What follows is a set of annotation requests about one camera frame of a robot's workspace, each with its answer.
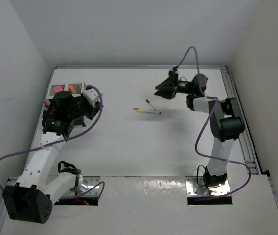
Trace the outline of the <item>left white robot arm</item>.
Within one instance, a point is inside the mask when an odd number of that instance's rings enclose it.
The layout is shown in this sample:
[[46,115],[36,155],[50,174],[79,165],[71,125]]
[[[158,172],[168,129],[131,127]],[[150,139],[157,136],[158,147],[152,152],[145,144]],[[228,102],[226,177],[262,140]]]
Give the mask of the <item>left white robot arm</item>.
[[72,136],[75,122],[82,118],[99,121],[103,109],[101,92],[88,86],[79,96],[70,91],[59,91],[50,100],[43,113],[42,134],[38,147],[21,176],[15,183],[6,185],[2,197],[10,219],[44,224],[49,219],[53,205],[72,191],[83,195],[81,170],[60,161],[58,176],[47,182],[51,168],[64,144],[81,134]]

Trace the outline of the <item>yellow capped white marker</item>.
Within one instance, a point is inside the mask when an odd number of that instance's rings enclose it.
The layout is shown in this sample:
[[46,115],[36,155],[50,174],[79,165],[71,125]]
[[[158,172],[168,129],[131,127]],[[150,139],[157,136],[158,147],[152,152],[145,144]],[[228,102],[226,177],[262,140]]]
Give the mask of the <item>yellow capped white marker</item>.
[[137,113],[146,113],[146,114],[160,114],[158,111],[142,110],[142,109],[136,109],[135,112],[137,112]]

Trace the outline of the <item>orange capped white marker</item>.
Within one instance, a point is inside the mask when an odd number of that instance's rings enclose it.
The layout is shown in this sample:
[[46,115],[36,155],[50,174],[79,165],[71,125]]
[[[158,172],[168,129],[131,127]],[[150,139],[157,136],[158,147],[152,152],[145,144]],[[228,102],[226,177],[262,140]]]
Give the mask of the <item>orange capped white marker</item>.
[[69,85],[69,91],[71,91],[73,94],[77,93],[76,87],[73,84]]

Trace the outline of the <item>red capped white marker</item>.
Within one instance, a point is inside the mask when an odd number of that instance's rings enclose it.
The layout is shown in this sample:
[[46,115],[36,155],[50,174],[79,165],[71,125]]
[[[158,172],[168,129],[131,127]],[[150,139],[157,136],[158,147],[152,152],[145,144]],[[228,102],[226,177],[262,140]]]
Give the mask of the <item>red capped white marker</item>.
[[151,103],[150,100],[146,99],[145,101],[153,108],[153,110],[154,110],[156,113],[158,113],[158,114],[161,114],[161,113],[162,113],[160,110],[158,110],[158,109]]

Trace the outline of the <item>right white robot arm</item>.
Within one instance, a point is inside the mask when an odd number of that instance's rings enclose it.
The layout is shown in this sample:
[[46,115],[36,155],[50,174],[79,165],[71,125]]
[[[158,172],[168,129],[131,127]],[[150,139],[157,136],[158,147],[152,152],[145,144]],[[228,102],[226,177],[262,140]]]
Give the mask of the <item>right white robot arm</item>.
[[177,93],[186,94],[186,105],[190,110],[208,114],[205,125],[210,125],[214,137],[212,153],[198,154],[209,158],[203,182],[206,188],[213,188],[225,183],[231,149],[244,132],[245,124],[237,99],[219,100],[206,96],[207,82],[208,78],[201,73],[195,75],[192,81],[182,81],[171,70],[169,77],[155,87],[154,95],[171,100]]

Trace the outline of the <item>pink eraser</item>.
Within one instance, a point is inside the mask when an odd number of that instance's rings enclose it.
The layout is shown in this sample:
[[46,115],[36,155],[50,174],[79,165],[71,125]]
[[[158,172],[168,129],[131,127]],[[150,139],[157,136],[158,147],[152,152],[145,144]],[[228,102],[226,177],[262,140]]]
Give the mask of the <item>pink eraser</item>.
[[62,86],[55,86],[54,87],[54,91],[57,93],[57,92],[60,92],[63,90],[63,87]]

